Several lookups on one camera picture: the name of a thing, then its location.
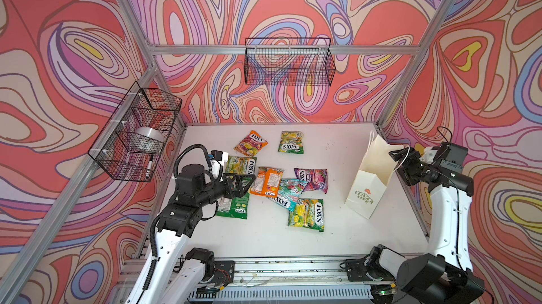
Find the marker pen in basket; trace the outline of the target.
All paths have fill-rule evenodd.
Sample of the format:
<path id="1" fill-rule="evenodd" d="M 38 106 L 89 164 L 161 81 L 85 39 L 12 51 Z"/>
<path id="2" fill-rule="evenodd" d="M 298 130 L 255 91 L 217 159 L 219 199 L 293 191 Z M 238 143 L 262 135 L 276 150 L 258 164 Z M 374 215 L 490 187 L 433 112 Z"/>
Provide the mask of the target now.
<path id="1" fill-rule="evenodd" d="M 151 154 L 150 159 L 148 161 L 147 169 L 145 171 L 145 178 L 146 179 L 149 179 L 150 175 L 152 174 L 153 161 L 154 161 L 154 155 Z"/>

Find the yellow green Fox's bag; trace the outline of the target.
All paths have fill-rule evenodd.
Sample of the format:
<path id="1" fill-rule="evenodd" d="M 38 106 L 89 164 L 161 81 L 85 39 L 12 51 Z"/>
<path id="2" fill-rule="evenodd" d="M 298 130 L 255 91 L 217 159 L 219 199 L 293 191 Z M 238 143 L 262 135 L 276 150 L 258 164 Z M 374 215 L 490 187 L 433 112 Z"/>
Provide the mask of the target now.
<path id="1" fill-rule="evenodd" d="M 224 168 L 226 174 L 251 175 L 255 173 L 256 157 L 229 157 Z"/>

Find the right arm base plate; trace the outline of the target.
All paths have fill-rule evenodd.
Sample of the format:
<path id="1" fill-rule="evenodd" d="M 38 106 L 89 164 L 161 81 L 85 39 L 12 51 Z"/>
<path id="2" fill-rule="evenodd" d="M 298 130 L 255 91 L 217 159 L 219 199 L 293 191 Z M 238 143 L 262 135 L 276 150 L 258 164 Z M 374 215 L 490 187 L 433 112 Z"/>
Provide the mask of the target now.
<path id="1" fill-rule="evenodd" d="M 368 262 L 366 257 L 345 260 L 339 267 L 347 273 L 349 282 L 395 281 L 391 273 L 376 263 Z"/>

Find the green Fox's bag far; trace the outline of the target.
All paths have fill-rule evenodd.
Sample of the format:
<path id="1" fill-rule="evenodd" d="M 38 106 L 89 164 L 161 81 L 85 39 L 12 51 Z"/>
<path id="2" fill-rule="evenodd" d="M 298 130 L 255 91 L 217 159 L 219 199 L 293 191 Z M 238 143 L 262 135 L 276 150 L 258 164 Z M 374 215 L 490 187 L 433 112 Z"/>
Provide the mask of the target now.
<path id="1" fill-rule="evenodd" d="M 303 133 L 300 131 L 282 131 L 278 152 L 286 154 L 303 154 Z"/>

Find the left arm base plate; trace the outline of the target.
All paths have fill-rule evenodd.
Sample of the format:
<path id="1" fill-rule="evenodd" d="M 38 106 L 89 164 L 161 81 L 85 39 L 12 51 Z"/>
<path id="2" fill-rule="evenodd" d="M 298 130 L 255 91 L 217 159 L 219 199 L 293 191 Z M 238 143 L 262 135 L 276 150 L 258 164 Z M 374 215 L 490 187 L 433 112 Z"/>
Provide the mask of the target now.
<path id="1" fill-rule="evenodd" d="M 211 288 L 222 290 L 234 281 L 236 263 L 234 260 L 218 260 L 205 263 L 189 259 L 181 264 L 175 281 L 188 289 Z"/>

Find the green Fox's spring tea bag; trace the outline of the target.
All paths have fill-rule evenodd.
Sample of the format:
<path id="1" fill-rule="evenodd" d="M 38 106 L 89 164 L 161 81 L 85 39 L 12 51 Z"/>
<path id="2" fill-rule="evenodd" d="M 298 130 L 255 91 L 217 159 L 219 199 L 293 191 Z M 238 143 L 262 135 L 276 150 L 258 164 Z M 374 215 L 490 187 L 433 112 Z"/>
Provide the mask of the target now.
<path id="1" fill-rule="evenodd" d="M 324 201 L 322 199 L 299 199 L 289 213 L 288 226 L 324 232 Z"/>

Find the dark green Fox's bag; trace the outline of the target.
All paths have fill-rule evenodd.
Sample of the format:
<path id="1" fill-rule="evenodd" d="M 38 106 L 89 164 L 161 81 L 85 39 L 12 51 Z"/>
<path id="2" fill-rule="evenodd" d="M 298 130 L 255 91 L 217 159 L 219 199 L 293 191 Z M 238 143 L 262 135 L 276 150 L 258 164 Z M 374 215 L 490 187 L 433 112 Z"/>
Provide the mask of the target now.
<path id="1" fill-rule="evenodd" d="M 247 219 L 249 199 L 249 193 L 245 194 L 242 198 L 219 199 L 217 216 L 234 219 Z"/>

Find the illustrated paper gift bag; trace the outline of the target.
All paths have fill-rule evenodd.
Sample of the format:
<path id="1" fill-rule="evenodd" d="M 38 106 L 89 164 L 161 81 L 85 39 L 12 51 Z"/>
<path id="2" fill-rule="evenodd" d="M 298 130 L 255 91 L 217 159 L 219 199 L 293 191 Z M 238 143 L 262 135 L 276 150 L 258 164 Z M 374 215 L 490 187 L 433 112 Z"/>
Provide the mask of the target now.
<path id="1" fill-rule="evenodd" d="M 390 153 L 405 148 L 404 145 L 389 144 L 379 134 L 371 131 L 366 153 L 345 205 L 363 218 L 370 219 L 397 170 L 397 162 Z"/>

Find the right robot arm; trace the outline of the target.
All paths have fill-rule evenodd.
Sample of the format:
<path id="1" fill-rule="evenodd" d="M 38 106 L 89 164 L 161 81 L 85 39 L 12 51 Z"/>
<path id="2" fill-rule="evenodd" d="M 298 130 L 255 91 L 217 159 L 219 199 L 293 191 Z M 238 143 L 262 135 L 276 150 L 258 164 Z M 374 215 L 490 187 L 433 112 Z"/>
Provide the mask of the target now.
<path id="1" fill-rule="evenodd" d="M 390 275 L 398 289 L 420 303 L 472 303 L 484 294 L 474 276 L 468 246 L 469 209 L 474 180 L 463 173 L 468 149 L 444 140 L 418 152 L 373 140 L 378 163 L 387 163 L 408 186 L 429 188 L 433 214 L 426 251 L 413 258 L 384 245 L 372 248 L 364 266 L 370 276 Z"/>

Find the teal Fox's mint blossom bag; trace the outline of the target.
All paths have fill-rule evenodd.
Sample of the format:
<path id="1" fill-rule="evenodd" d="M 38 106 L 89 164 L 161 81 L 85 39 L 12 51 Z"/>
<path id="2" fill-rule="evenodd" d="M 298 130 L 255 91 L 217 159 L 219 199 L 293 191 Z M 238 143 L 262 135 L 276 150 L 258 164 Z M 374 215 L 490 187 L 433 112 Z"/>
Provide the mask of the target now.
<path id="1" fill-rule="evenodd" d="M 297 178 L 284 178 L 280 181 L 277 195 L 268 199 L 276 205 L 293 212 L 307 184 L 306 181 Z"/>

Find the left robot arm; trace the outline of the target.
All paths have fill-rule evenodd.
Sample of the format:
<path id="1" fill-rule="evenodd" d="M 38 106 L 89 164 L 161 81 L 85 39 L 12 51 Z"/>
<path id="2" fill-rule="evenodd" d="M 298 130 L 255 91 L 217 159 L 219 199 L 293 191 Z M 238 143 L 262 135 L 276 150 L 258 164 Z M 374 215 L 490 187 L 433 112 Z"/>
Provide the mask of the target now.
<path id="1" fill-rule="evenodd" d="M 204 207 L 244 197 L 256 180 L 254 173 L 227 173 L 228 159 L 226 152 L 202 144 L 176 158 L 174 193 L 150 225 L 150 251 L 127 303 L 185 303 L 197 285 L 214 277 L 213 251 L 185 247 L 196 226 L 207 221 Z"/>

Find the purple Fox's berries bag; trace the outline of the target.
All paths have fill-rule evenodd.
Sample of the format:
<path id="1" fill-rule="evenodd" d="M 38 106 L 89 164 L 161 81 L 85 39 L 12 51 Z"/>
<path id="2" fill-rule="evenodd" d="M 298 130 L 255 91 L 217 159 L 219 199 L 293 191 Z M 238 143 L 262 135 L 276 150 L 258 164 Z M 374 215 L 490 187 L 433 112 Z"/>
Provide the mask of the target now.
<path id="1" fill-rule="evenodd" d="M 305 181 L 304 192 L 323 191 L 327 194 L 329 188 L 329 178 L 327 169 L 301 169 L 295 168 L 296 178 Z"/>

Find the white tape roll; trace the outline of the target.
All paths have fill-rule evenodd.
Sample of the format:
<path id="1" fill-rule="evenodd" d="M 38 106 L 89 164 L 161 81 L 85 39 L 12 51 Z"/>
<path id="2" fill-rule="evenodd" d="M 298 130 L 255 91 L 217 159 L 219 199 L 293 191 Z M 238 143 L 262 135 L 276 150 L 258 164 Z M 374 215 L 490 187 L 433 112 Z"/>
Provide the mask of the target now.
<path id="1" fill-rule="evenodd" d="M 161 132 L 146 126 L 137 128 L 131 140 L 138 151 L 150 154 L 157 154 L 165 141 L 165 136 Z"/>

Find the red orange Fox's fruits bag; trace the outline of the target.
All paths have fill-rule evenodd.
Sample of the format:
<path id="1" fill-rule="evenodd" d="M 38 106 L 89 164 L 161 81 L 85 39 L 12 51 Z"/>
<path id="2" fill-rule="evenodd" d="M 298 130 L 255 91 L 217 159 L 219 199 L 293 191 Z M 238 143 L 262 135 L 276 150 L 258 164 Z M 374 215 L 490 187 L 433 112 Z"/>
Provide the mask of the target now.
<path id="1" fill-rule="evenodd" d="M 247 157 L 255 157 L 268 141 L 252 130 L 234 149 Z"/>

